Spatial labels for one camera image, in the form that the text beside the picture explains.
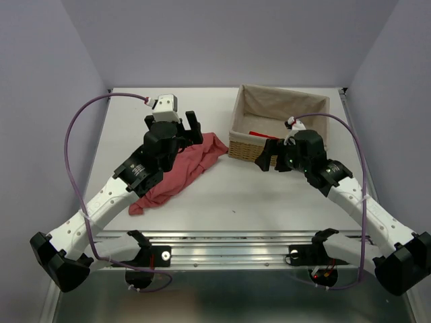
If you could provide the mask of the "red t shirt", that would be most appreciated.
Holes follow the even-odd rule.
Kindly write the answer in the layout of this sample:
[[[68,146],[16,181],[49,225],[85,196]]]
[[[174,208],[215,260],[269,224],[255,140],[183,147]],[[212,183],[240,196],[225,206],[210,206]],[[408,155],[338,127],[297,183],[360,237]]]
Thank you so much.
[[[200,145],[192,145],[178,154],[171,171],[163,175],[161,183],[150,189],[144,197],[133,203],[130,216],[143,215],[145,210],[165,205],[172,197],[191,185],[200,175],[227,154],[228,147],[215,133],[204,133]]]

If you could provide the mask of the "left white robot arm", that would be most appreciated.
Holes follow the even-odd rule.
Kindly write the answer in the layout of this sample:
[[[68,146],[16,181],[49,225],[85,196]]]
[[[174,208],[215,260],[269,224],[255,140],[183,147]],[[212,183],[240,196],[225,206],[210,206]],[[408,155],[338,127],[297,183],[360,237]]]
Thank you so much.
[[[129,269],[125,275],[129,287],[148,292],[159,269],[170,266],[170,247],[153,246],[138,230],[106,242],[95,242],[93,237],[161,183],[178,154],[203,142],[195,113],[188,111],[186,118],[188,130],[181,121],[156,121],[154,116],[146,116],[149,130],[143,145],[114,171],[85,207],[50,233],[38,232],[30,239],[39,265],[62,292],[76,289],[91,273],[108,266]]]

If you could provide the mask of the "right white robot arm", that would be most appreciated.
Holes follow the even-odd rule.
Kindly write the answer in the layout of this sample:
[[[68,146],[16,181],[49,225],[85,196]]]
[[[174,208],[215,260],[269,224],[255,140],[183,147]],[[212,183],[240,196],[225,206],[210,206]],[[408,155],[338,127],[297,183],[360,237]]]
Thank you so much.
[[[324,197],[345,211],[373,244],[355,240],[336,229],[315,234],[310,255],[317,262],[342,260],[373,274],[389,293],[400,296],[430,276],[430,234],[416,233],[390,215],[340,161],[327,157],[322,137],[314,130],[288,139],[267,139],[255,164],[264,172],[276,156],[275,170],[295,170]]]

